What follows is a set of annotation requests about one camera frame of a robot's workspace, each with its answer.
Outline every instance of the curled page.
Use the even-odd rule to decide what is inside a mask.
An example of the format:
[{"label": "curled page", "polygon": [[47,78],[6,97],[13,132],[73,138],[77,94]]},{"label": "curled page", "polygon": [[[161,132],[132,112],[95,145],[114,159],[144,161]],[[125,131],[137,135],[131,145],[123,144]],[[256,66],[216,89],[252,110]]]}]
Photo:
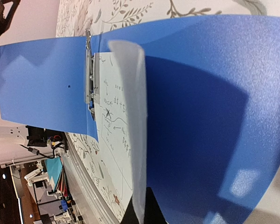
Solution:
[{"label": "curled page", "polygon": [[131,144],[133,207],[144,222],[147,159],[147,96],[145,54],[142,47],[125,41],[110,41],[109,47],[122,74]]}]

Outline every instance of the pink wall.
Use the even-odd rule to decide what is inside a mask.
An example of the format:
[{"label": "pink wall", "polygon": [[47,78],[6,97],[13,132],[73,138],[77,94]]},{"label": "pink wall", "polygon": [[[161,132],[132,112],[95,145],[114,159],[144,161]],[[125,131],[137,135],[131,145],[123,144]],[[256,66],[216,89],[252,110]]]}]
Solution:
[{"label": "pink wall", "polygon": [[[9,30],[0,37],[0,45],[55,37],[58,8],[59,0],[21,0]],[[0,126],[18,124],[0,118]],[[19,145],[0,144],[0,161],[30,155]]]}]

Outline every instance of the floral tablecloth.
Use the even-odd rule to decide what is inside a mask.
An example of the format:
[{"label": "floral tablecloth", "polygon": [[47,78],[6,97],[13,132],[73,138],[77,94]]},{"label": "floral tablecloth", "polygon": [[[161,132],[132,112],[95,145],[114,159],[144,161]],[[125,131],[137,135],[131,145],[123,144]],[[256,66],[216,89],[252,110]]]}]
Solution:
[{"label": "floral tablecloth", "polygon": [[[280,0],[61,0],[56,36],[92,35],[148,21],[213,14],[280,16]],[[86,135],[70,134],[83,164],[106,203],[120,221],[127,204],[121,202],[100,156],[98,142]]]}]

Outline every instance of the handwritten note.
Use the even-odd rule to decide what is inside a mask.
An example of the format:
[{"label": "handwritten note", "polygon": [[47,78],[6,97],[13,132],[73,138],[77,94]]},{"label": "handwritten note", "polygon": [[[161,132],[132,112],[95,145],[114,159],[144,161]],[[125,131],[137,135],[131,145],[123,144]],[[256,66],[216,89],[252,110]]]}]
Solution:
[{"label": "handwritten note", "polygon": [[94,106],[101,156],[126,209],[133,193],[133,183],[122,76],[113,53],[95,54],[94,67]]}]

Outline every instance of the blue binder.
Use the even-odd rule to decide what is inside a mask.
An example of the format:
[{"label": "blue binder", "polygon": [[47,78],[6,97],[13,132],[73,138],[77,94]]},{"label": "blue binder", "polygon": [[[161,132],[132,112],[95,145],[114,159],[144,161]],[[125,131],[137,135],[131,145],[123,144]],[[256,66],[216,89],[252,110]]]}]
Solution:
[{"label": "blue binder", "polygon": [[[154,21],[92,37],[93,53],[118,39],[146,53],[147,185],[166,220],[243,223],[280,165],[280,18]],[[2,118],[95,136],[84,48],[84,37],[1,46]]]}]

